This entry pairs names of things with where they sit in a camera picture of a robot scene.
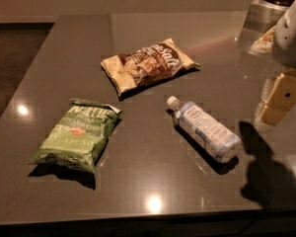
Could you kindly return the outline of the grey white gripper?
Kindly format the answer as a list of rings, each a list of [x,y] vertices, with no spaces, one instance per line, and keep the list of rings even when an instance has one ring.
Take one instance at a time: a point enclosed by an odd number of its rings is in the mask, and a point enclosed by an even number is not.
[[[276,24],[273,44],[273,58],[286,67],[296,68],[296,0]],[[266,105],[259,103],[257,120],[277,125],[296,105],[296,70],[280,73],[266,98]]]

